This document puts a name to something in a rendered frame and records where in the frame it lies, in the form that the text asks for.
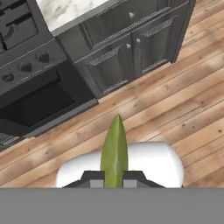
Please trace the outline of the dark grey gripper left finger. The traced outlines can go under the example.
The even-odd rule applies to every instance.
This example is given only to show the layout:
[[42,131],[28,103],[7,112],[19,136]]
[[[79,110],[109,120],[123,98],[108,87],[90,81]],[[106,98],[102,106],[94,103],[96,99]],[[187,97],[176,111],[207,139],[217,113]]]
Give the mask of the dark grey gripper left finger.
[[81,178],[65,185],[65,188],[103,188],[103,171],[84,171]]

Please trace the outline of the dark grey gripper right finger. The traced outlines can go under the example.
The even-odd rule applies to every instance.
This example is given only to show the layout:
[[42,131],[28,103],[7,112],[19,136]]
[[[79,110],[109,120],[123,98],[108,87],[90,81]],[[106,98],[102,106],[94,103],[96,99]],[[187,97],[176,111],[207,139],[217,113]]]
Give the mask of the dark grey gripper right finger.
[[125,171],[122,175],[124,188],[163,188],[151,180],[148,180],[142,171]]

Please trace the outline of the green lemon wedge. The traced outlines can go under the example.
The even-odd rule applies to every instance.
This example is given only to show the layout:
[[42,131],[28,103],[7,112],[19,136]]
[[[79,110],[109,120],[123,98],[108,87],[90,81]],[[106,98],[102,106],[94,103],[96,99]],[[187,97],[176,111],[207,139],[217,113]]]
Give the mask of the green lemon wedge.
[[101,151],[100,170],[105,188],[122,188],[123,173],[129,168],[128,147],[123,121],[117,115],[112,121]]

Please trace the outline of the white rounded object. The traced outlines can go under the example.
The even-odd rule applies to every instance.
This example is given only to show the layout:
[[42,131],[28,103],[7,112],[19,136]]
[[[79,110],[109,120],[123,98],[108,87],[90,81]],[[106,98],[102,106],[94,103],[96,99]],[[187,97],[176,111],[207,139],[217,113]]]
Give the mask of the white rounded object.
[[[141,171],[161,186],[180,188],[184,181],[184,167],[176,151],[163,142],[140,142],[128,145],[129,170]],[[81,178],[84,171],[99,171],[102,153],[83,154],[67,160],[59,168],[55,186],[64,187]]]

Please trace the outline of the black oven door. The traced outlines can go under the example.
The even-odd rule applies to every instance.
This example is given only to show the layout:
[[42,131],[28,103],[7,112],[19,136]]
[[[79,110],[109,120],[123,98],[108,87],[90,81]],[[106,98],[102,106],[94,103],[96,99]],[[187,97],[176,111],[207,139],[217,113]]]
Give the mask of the black oven door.
[[0,133],[24,137],[97,103],[87,83],[65,61],[0,95]]

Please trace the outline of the dark grey cupboard door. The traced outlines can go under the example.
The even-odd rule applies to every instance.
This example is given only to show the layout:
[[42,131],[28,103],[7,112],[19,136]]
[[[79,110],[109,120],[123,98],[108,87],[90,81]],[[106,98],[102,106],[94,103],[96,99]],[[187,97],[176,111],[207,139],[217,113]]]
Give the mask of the dark grey cupboard door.
[[177,15],[167,15],[141,25],[132,35],[136,77],[139,78],[166,62],[172,44]]
[[97,99],[135,79],[132,43],[129,34],[106,44],[87,57],[74,62]]

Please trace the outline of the black stove knob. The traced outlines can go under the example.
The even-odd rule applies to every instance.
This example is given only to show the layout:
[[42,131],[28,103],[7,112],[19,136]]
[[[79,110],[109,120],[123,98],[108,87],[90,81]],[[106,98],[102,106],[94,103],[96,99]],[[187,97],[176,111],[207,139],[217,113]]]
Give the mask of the black stove knob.
[[21,72],[29,73],[29,72],[32,71],[32,64],[31,64],[31,63],[26,63],[26,64],[19,65],[19,66],[18,66],[18,69],[19,69]]
[[50,56],[47,52],[38,56],[38,61],[42,63],[48,63],[50,61]]
[[11,82],[14,80],[14,75],[12,73],[5,73],[2,75],[3,82]]

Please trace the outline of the black stove with oven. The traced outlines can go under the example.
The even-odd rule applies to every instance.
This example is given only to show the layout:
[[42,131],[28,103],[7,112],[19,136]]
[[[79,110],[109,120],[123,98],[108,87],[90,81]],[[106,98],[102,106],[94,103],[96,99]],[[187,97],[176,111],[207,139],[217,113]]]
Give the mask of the black stove with oven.
[[[49,54],[48,63],[38,61],[43,53]],[[0,95],[65,61],[73,65],[49,32],[36,0],[0,0]],[[29,73],[18,69],[26,63],[32,64]],[[13,81],[2,81],[2,75],[7,73],[14,75]],[[43,130],[35,130],[25,137]]]

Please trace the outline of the dark grey drawer front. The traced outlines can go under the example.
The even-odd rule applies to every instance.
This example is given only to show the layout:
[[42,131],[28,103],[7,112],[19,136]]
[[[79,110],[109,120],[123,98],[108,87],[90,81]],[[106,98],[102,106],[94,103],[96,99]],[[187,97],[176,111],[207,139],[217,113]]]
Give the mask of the dark grey drawer front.
[[[87,45],[93,49],[105,39],[171,5],[172,0],[122,0],[82,23]],[[130,18],[130,12],[135,13],[133,18]]]

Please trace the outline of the dark grey cupboard unit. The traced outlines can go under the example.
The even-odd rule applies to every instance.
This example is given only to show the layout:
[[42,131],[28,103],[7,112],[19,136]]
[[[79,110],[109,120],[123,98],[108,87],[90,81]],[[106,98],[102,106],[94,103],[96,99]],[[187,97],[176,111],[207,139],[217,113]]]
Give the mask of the dark grey cupboard unit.
[[[116,2],[111,1],[107,3],[105,5],[104,10],[108,9],[111,6],[114,6],[115,4],[120,3],[121,1],[122,0],[117,0]],[[179,55],[179,50],[181,48],[184,36],[186,34],[187,26],[189,25],[190,17],[193,13],[193,7],[195,5],[195,2],[196,0],[171,0],[171,6],[168,9],[161,10],[159,13],[156,13],[154,15],[145,17],[137,21],[136,23],[132,24],[128,28],[124,29],[123,31],[119,31],[117,34],[105,39],[93,49],[91,49],[88,46],[85,35],[83,34],[83,30],[81,28],[81,25],[87,19],[97,15],[98,13],[103,12],[104,10],[96,12],[95,14],[84,18],[84,20],[79,22],[78,24],[57,34],[56,39],[64,48],[64,50],[66,51],[67,55],[69,56],[69,58],[71,59],[74,65],[74,62],[76,62],[77,60],[81,60],[82,58],[87,57],[90,53],[93,53],[94,51],[97,51],[98,49],[102,48],[106,44],[112,43],[116,39],[119,39],[122,36],[129,34],[131,37],[132,56],[133,56],[133,62],[134,62],[133,40],[132,40],[131,33],[137,28],[139,28],[141,25],[154,21],[157,18],[161,18],[167,15],[172,15],[172,16],[177,15],[178,16],[177,24],[175,28],[173,29],[173,38],[172,38],[171,46],[168,51],[170,58],[166,62],[162,63],[161,65],[156,66],[153,69],[155,70],[166,63],[169,63],[169,62],[173,63],[177,60],[177,57]]]

